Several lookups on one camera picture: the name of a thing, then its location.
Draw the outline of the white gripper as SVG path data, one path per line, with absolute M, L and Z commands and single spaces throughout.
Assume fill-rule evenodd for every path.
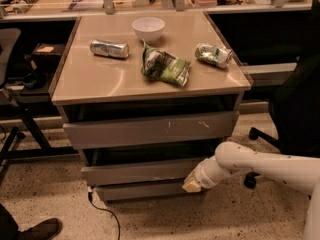
M 232 172 L 218 164 L 215 157 L 201 161 L 185 179 L 182 188 L 188 193 L 211 189 L 220 181 L 229 178 Z

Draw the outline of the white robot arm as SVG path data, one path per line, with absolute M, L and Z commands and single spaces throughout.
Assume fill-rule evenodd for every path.
M 311 196 L 303 240 L 320 240 L 320 159 L 254 151 L 235 142 L 223 142 L 214 155 L 202 160 L 185 178 L 188 193 L 211 189 L 220 181 L 244 171 L 266 178 Z

